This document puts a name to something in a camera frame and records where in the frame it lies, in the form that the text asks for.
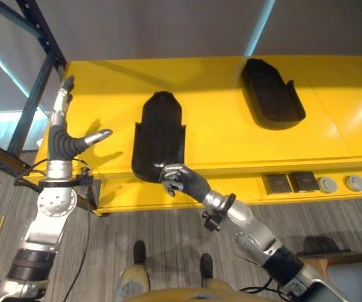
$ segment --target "yellow tabletop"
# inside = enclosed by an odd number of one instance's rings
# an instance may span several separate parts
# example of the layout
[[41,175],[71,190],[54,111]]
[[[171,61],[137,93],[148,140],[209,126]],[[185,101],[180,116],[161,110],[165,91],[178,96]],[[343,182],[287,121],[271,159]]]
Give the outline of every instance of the yellow tabletop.
[[[285,82],[294,80],[307,114],[298,125],[269,130],[256,123],[241,81],[247,57],[71,62],[67,75],[75,76],[75,89],[67,116],[69,133],[81,137],[102,128],[114,131],[79,156],[104,180],[99,206],[114,211],[192,205],[181,196],[160,197],[165,195],[159,185],[142,183],[131,170],[135,123],[141,121],[144,103],[157,91],[172,92],[182,106],[185,163],[223,189],[240,191],[247,200],[322,197],[320,192],[267,196],[263,172],[337,173],[340,180],[350,169],[360,169],[361,174],[362,57],[256,58],[276,67]],[[45,157],[47,139],[36,160]],[[230,190],[233,184],[237,189]],[[151,198],[144,198],[145,193]],[[327,198],[345,196],[362,195],[340,190]]]

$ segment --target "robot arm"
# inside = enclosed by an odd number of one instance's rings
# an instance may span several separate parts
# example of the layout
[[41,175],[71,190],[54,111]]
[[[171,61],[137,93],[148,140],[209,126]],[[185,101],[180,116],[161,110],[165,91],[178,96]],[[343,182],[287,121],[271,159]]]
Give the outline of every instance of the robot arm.
[[37,199],[37,215],[19,245],[8,275],[0,281],[0,302],[36,301],[45,295],[65,222],[77,204],[72,189],[72,159],[112,133],[101,130],[83,138],[69,136],[65,116],[73,88],[74,77],[69,77],[58,92],[48,135],[47,178],[40,183],[43,191]]
[[272,231],[234,194],[213,191],[198,173],[180,164],[163,168],[160,180],[172,196],[175,191],[193,197],[205,206],[202,215],[210,231],[228,232],[251,260],[276,280],[280,290],[301,301],[345,301],[347,299],[311,266],[283,246]]

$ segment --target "black metal rack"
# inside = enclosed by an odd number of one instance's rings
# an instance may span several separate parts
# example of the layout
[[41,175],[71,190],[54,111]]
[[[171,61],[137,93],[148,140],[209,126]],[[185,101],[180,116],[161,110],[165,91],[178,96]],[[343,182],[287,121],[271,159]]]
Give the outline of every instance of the black metal rack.
[[[8,150],[5,151],[0,148],[0,170],[13,177],[19,176],[30,168],[27,163],[19,159],[19,155],[22,152],[23,145],[25,144],[33,117],[37,110],[37,106],[40,103],[51,70],[54,67],[58,72],[60,79],[62,79],[67,65],[67,61],[55,41],[36,1],[16,0],[16,3],[24,17],[2,1],[0,1],[0,14],[35,36],[40,42],[41,47],[44,49],[46,58],[23,108],[22,115],[11,138]],[[22,185],[36,192],[41,192],[40,186],[24,179],[22,180]],[[86,202],[89,203],[92,210],[96,208],[96,201],[86,201],[78,196],[78,205],[80,207],[86,208]]]

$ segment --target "black shoe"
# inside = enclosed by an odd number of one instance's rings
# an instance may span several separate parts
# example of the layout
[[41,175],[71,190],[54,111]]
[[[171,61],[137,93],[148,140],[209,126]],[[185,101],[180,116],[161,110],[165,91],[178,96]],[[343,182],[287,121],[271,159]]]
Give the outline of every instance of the black shoe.
[[200,257],[200,277],[202,279],[202,286],[204,279],[213,278],[213,261],[209,254],[203,254]]
[[133,263],[145,264],[146,261],[146,247],[142,240],[138,240],[133,245]]

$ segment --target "round gray button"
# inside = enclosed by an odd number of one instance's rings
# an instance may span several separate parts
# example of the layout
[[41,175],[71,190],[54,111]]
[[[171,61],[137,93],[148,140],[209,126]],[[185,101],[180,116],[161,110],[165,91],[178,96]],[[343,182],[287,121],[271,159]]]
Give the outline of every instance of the round gray button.
[[348,176],[346,178],[346,185],[354,192],[362,191],[362,178],[357,175]]
[[323,193],[333,193],[337,190],[336,181],[330,177],[318,178],[318,186]]

